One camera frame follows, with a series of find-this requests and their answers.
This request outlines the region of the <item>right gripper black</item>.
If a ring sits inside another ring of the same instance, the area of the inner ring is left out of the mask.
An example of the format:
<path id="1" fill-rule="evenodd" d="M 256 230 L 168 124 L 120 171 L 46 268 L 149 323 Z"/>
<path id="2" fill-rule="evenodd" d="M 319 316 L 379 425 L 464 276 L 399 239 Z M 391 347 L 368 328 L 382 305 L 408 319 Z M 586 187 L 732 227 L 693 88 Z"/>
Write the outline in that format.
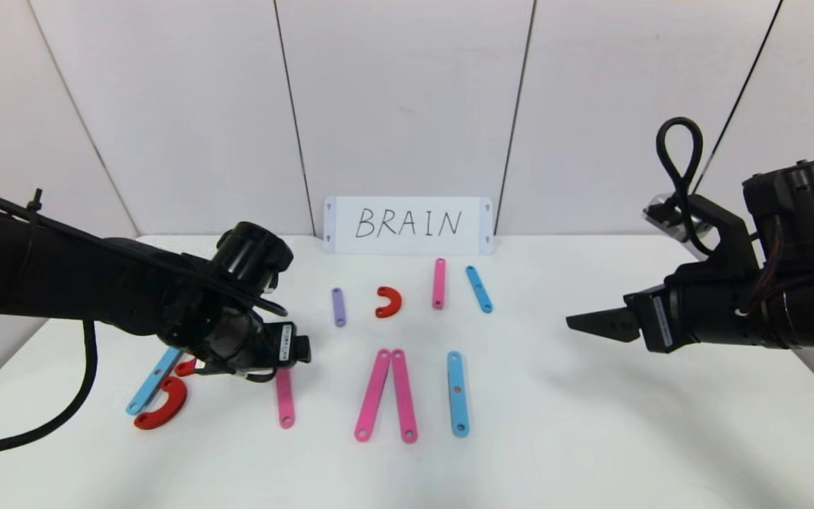
<path id="1" fill-rule="evenodd" d="M 736 314 L 743 280 L 666 278 L 661 286 L 627 294 L 627 307 L 571 315 L 576 332 L 629 344 L 643 336 L 647 350 L 671 353 L 691 344 L 768 346 L 762 317 Z"/>

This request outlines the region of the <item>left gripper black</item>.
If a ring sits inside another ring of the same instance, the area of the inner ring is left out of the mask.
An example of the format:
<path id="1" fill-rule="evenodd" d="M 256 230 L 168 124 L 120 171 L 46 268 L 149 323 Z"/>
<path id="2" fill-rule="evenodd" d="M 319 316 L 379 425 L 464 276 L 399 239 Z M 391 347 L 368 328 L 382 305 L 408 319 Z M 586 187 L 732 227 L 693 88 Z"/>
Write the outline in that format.
<path id="1" fill-rule="evenodd" d="M 295 360 L 310 363 L 312 348 L 306 335 L 296 336 L 294 322 L 253 322 L 251 325 L 251 367 L 284 368 Z"/>

